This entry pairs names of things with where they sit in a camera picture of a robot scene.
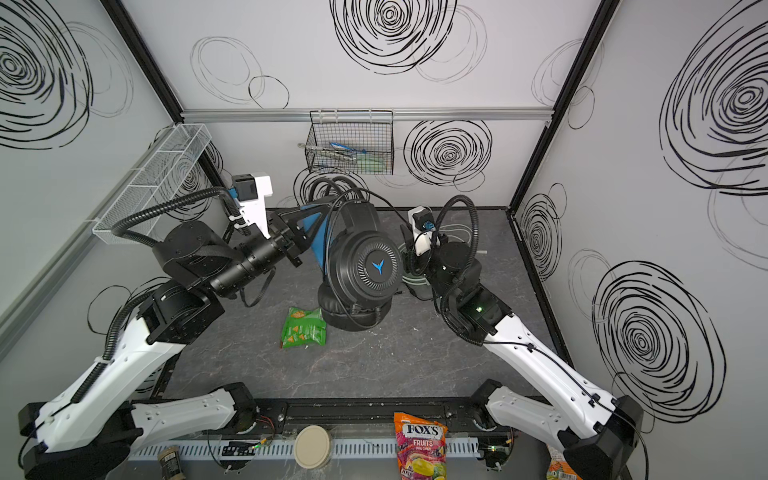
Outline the black blue headphones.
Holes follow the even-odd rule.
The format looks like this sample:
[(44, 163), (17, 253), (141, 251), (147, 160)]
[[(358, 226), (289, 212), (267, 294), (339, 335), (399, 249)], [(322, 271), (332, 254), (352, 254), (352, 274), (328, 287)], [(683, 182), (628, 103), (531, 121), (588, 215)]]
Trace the black blue headphones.
[(331, 205), (326, 234), (310, 240), (322, 273), (317, 298), (323, 319), (350, 332), (376, 327), (392, 307), (404, 266), (370, 202), (372, 193), (337, 175), (312, 180), (302, 194), (300, 207)]

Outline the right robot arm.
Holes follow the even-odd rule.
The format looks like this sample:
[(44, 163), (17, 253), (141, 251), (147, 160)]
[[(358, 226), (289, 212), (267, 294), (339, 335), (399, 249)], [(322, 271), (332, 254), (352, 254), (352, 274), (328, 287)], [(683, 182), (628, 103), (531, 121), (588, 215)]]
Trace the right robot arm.
[(407, 219), (408, 271), (429, 283), (446, 326), (504, 360), (543, 396), (537, 401), (487, 380), (474, 396), (482, 419), (556, 448), (582, 479), (619, 478), (642, 443), (639, 404), (578, 373), (481, 283), (479, 217), (467, 196), (450, 198), (438, 213), (415, 207)]

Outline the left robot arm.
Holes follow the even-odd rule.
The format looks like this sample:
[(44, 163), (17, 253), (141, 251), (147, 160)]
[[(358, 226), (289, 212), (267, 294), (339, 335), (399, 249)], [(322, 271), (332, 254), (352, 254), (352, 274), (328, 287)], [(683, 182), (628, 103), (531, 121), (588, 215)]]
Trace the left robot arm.
[(28, 479), (100, 479), (131, 453), (196, 433), (246, 433), (262, 421), (242, 383), (174, 401), (137, 400), (138, 387), (193, 343), (259, 276), (272, 278), (283, 259), (298, 263), (317, 235), (329, 202), (270, 216), (265, 229), (237, 247), (200, 221), (176, 226), (162, 241), (140, 223), (190, 202), (182, 196), (118, 221), (115, 236), (145, 244), (167, 274), (113, 317), (102, 354), (62, 394), (19, 414), (25, 437), (18, 463)]

